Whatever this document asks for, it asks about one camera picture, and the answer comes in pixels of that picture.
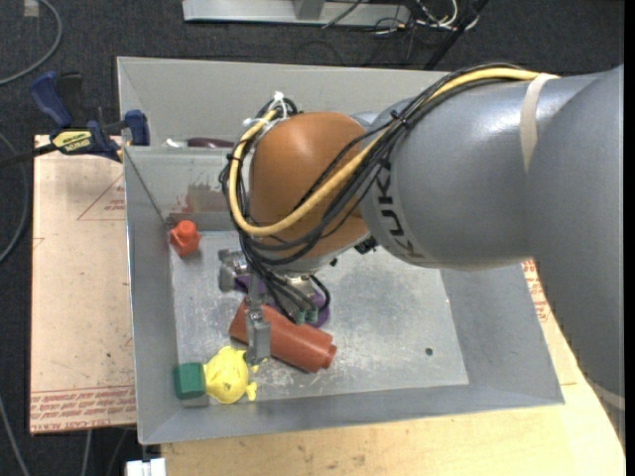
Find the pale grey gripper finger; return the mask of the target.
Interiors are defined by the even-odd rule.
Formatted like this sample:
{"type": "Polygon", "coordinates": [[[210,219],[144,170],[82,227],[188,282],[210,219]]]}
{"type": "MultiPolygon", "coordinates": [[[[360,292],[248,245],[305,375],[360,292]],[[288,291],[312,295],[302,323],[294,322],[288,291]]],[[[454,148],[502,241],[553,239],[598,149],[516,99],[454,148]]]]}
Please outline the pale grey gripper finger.
{"type": "Polygon", "coordinates": [[[262,310],[248,310],[246,315],[248,364],[260,364],[270,357],[271,324],[265,319],[262,310]]]}

